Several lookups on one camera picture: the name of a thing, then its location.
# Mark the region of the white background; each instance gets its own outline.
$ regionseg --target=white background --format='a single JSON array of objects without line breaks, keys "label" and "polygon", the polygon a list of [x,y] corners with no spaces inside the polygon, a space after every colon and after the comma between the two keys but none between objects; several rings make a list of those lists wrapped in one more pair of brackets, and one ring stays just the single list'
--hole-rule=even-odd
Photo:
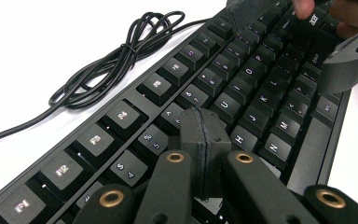
[{"label": "white background", "polygon": [[[224,0],[0,1],[0,132],[48,109],[50,95],[78,69],[124,43],[131,23],[146,11],[182,10],[185,24],[212,17],[225,4]],[[137,63],[122,86],[188,34],[177,35],[161,53]],[[33,128],[1,140],[0,189],[117,91],[92,108],[59,110]],[[329,185],[358,202],[358,87],[352,98],[347,113],[352,119],[344,126],[345,142],[340,142]]]}]

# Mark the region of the function key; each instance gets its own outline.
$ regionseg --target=function key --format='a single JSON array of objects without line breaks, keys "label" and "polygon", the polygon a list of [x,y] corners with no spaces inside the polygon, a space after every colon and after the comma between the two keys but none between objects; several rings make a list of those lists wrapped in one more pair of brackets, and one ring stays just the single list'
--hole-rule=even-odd
[{"label": "function key", "polygon": [[74,142],[74,148],[95,167],[101,167],[122,145],[117,137],[93,124]]},{"label": "function key", "polygon": [[175,58],[169,59],[162,65],[158,73],[175,87],[182,86],[192,75],[190,69]]},{"label": "function key", "polygon": [[199,88],[190,84],[180,93],[177,98],[177,103],[185,109],[192,106],[207,107],[212,101],[212,98]]},{"label": "function key", "polygon": [[137,90],[158,106],[164,105],[175,93],[175,87],[157,73],[142,82]]},{"label": "function key", "polygon": [[73,151],[66,149],[38,173],[42,183],[62,201],[68,200],[91,176],[89,166]]},{"label": "function key", "polygon": [[150,161],[157,162],[168,147],[168,135],[152,124],[138,137],[135,147]]},{"label": "function key", "polygon": [[172,135],[179,135],[180,114],[184,111],[176,103],[171,103],[157,118],[156,122]]},{"label": "function key", "polygon": [[198,35],[190,43],[196,49],[201,51],[206,57],[210,58],[218,49],[219,45],[206,34]]},{"label": "function key", "polygon": [[46,189],[31,180],[0,203],[0,223],[46,223],[60,207]]},{"label": "function key", "polygon": [[231,24],[221,18],[214,21],[209,29],[225,40],[228,40],[233,34]]},{"label": "function key", "polygon": [[201,51],[195,49],[191,45],[186,45],[181,49],[175,58],[192,71],[197,71],[207,60]]},{"label": "function key", "polygon": [[147,117],[144,113],[125,101],[120,101],[113,106],[103,117],[103,121],[107,125],[110,125],[109,129],[125,140],[138,131],[146,120]]},{"label": "function key", "polygon": [[113,180],[134,187],[147,171],[147,166],[130,151],[123,154],[110,166],[107,175]]}]

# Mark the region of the keyboard frame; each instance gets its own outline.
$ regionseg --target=keyboard frame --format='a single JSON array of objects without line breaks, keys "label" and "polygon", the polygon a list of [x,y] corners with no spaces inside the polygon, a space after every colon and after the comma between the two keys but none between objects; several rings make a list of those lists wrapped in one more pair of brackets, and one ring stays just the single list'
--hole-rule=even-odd
[{"label": "keyboard frame", "polygon": [[[214,17],[218,17],[224,13],[224,9],[222,9],[219,13],[217,13]],[[143,74],[141,74],[138,78],[136,78],[130,85],[124,88],[121,92],[119,92],[114,98],[112,98],[109,102],[103,105],[99,110],[97,110],[93,115],[91,115],[88,119],[86,119],[81,125],[79,125],[76,129],[74,129],[71,133],[69,133],[64,139],[62,139],[55,147],[49,150],[45,155],[43,155],[40,159],[34,162],[30,167],[28,167],[24,172],[22,172],[19,176],[13,179],[9,184],[7,184],[3,189],[0,190],[0,203],[11,193],[13,193],[17,188],[27,182],[29,179],[33,178],[37,172],[42,169],[51,159],[55,158],[61,151],[68,148],[72,143],[85,132],[92,124],[96,123],[98,120],[101,120],[103,115],[105,115],[115,104],[120,102],[123,99],[134,101],[142,99],[145,102],[145,105],[138,105],[140,110],[142,110],[147,116],[148,120],[145,122],[142,127],[132,135],[130,139],[128,139],[122,147],[108,160],[104,163],[104,165],[99,168],[99,170],[94,173],[94,175],[62,206],[62,208],[49,220],[49,222],[54,222],[60,216],[64,214],[64,212],[72,206],[73,203],[86,191],[90,185],[104,172],[109,166],[121,155],[121,153],[132,144],[136,138],[158,117],[158,115],[180,94],[182,90],[184,90],[189,83],[191,83],[194,78],[205,68],[213,58],[221,52],[221,50],[234,38],[232,36],[229,40],[223,40],[221,37],[218,37],[214,33],[208,30],[208,27],[213,23],[212,20],[207,21],[203,24],[197,31],[188,36],[185,40],[183,40],[179,45],[177,45],[173,50],[171,50],[168,54],[166,54],[161,60],[147,69]],[[156,72],[163,64],[165,64],[170,58],[173,58],[176,53],[178,53],[186,44],[190,43],[200,32],[207,33],[210,37],[212,37],[219,44],[219,50],[211,56],[208,61],[201,67],[197,72],[195,72],[191,78],[182,85],[182,87],[178,88],[176,93],[171,96],[170,100],[168,100],[162,106],[156,106],[154,103],[146,99],[142,96],[140,92],[136,90],[136,88],[149,76],[151,76],[154,72]],[[330,141],[328,144],[328,148],[326,150],[324,156],[324,162],[322,166],[322,170],[319,174],[318,184],[326,184],[328,181],[328,177],[331,171],[331,167],[334,160],[334,155],[337,149],[337,143],[339,140],[339,134],[342,128],[342,120],[345,118],[346,108],[348,106],[348,101],[351,95],[351,91],[346,91],[343,93],[342,99],[340,101],[340,105],[338,107],[337,117],[330,137]]]}]

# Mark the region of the keyboard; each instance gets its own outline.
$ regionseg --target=keyboard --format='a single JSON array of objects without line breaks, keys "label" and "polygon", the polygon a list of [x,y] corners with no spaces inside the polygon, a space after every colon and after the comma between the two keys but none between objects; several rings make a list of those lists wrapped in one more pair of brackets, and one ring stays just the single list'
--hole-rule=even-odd
[{"label": "keyboard", "polygon": [[[142,185],[191,106],[217,113],[235,148],[258,154],[293,192],[325,183],[349,99],[315,92],[339,42],[335,22],[325,15],[315,30],[277,4],[240,31],[219,12],[0,191],[0,222],[31,212],[34,222],[68,223],[97,188]],[[31,200],[47,207],[31,210]],[[194,218],[220,222],[220,203],[195,200]]]}]

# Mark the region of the finger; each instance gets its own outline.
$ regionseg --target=finger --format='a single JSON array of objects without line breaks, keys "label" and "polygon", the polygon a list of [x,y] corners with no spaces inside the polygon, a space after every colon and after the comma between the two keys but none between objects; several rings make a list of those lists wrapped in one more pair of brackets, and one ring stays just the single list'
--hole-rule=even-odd
[{"label": "finger", "polygon": [[337,35],[348,39],[358,33],[358,27],[355,26],[349,26],[348,24],[345,24],[343,22],[340,22],[337,26]]},{"label": "finger", "polygon": [[349,26],[358,27],[358,0],[335,0],[330,15]]},{"label": "finger", "polygon": [[299,19],[305,20],[312,13],[315,3],[313,0],[292,0],[296,15]]}]

